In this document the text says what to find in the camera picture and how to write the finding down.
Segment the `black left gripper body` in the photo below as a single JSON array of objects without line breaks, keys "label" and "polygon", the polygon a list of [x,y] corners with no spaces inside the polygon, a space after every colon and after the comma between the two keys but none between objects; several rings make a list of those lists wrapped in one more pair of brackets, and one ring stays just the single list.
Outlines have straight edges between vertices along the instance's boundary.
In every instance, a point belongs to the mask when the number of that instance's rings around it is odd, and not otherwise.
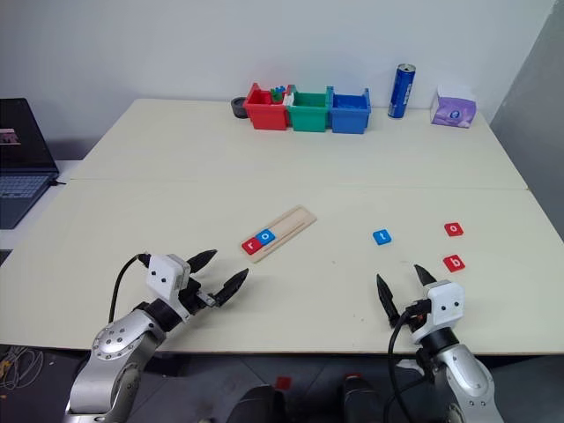
[{"label": "black left gripper body", "polygon": [[212,294],[203,293],[201,284],[190,273],[187,285],[179,292],[179,300],[190,315],[196,315],[204,308],[217,307]]}]

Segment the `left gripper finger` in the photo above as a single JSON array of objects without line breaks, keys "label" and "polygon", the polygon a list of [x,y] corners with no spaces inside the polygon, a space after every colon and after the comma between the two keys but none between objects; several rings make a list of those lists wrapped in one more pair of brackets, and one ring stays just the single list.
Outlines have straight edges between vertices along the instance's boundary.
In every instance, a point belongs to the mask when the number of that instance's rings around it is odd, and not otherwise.
[{"label": "left gripper finger", "polygon": [[187,260],[187,264],[190,267],[190,274],[198,273],[201,271],[217,254],[216,249],[209,249],[198,253],[197,255],[191,257]]},{"label": "left gripper finger", "polygon": [[217,293],[212,295],[215,305],[223,306],[230,300],[239,291],[248,274],[249,269],[244,269],[234,274]]}]

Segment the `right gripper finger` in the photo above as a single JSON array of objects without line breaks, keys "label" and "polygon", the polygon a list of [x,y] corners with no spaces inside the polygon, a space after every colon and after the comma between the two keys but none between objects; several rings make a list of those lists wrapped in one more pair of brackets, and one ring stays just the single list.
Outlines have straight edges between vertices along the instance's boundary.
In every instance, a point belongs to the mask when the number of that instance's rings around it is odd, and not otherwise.
[{"label": "right gripper finger", "polygon": [[425,269],[424,267],[415,264],[414,265],[414,269],[418,275],[419,278],[419,282],[423,285],[423,286],[429,286],[433,283],[437,282],[437,279],[431,275],[431,273]]},{"label": "right gripper finger", "polygon": [[398,313],[396,305],[393,301],[393,294],[388,284],[379,274],[376,274],[375,276],[375,283],[377,287],[378,298],[382,304],[384,312],[386,313],[389,325],[392,329],[394,329],[397,326],[400,314]]}]

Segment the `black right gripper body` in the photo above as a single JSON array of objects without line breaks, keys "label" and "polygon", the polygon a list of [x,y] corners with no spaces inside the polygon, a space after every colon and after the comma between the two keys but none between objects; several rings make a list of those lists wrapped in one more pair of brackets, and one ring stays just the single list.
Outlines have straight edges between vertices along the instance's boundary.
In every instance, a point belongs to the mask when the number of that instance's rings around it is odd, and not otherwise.
[{"label": "black right gripper body", "polygon": [[431,312],[431,301],[417,300],[407,306],[403,313],[399,316],[398,327],[402,328],[407,325],[411,333],[422,328],[427,322],[427,315]]}]

